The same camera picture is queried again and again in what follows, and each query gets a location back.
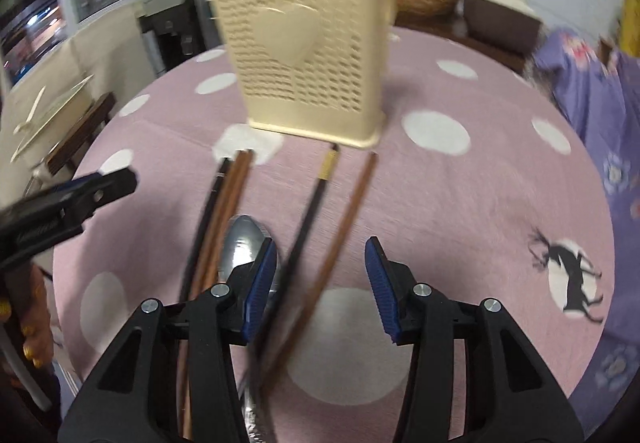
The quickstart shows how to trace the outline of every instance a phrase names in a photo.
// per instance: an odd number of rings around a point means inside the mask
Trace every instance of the purple floral dress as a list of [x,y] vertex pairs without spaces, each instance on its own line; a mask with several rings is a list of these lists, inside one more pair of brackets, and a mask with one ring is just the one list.
[[555,75],[554,97],[600,171],[613,224],[616,288],[609,317],[570,398],[588,436],[640,365],[640,63],[614,51],[604,66],[586,42],[562,29],[534,60]]

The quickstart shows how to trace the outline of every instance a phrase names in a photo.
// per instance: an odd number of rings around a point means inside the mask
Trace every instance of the yellow fingernail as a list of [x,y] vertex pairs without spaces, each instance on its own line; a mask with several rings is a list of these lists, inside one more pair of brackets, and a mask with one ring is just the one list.
[[7,299],[0,299],[0,317],[11,316],[11,304]]

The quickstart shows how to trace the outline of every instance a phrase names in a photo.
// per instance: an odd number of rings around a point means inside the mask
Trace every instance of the basket base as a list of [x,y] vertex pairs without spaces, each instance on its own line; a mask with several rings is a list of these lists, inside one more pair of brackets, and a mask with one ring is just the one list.
[[281,134],[291,134],[293,136],[302,136],[311,139],[318,139],[327,143],[338,143],[347,147],[355,148],[371,148],[378,144],[380,136],[382,135],[382,128],[385,123],[385,115],[380,111],[380,119],[378,120],[378,126],[374,129],[373,134],[364,140],[356,140],[351,137],[335,136],[334,134],[323,134],[322,132],[316,132],[312,130],[304,130],[300,128],[285,127],[281,125],[274,125],[271,123],[260,123],[254,121],[251,118],[247,119],[249,126],[253,128],[259,128],[262,130],[270,130],[271,132],[279,132]]

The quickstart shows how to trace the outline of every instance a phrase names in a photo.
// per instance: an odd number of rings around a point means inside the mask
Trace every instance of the black animal figure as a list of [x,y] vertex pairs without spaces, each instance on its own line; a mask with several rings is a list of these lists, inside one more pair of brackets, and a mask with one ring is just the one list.
[[[546,248],[542,257],[534,253],[532,246],[543,245]],[[602,273],[596,273],[593,270],[593,264],[582,253],[577,255],[562,245],[553,245],[549,240],[536,229],[534,235],[530,238],[529,251],[534,257],[534,265],[541,270],[548,269],[549,261],[554,261],[566,272],[569,282],[566,287],[566,305],[563,311],[579,311],[584,314],[591,322],[602,324],[603,318],[594,318],[588,311],[590,306],[600,304],[602,295],[596,299],[589,300],[584,294],[582,285],[584,284],[584,274],[591,275],[596,279],[602,277]],[[582,262],[587,263],[590,269],[584,269]]]

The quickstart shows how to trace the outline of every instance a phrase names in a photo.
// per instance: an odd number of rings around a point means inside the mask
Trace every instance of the hand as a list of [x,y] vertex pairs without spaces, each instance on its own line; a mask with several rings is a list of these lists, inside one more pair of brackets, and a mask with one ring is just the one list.
[[[53,360],[53,334],[49,326],[51,317],[47,309],[47,290],[44,287],[42,270],[31,264],[31,306],[20,318],[20,328],[24,335],[24,356],[33,362],[37,369],[49,365]],[[11,304],[6,298],[0,298],[0,324],[6,322],[12,314]]]

